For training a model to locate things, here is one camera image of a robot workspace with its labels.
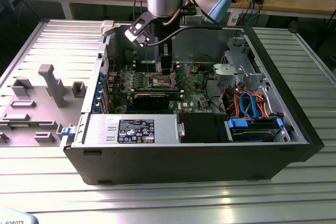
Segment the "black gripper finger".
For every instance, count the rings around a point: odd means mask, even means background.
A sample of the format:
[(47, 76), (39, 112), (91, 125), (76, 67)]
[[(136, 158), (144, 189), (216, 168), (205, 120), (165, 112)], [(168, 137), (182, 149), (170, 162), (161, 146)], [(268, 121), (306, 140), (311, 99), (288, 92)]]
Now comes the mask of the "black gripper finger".
[(164, 42), (159, 45), (159, 56), (162, 74), (167, 75), (171, 72), (172, 67), (172, 43)]

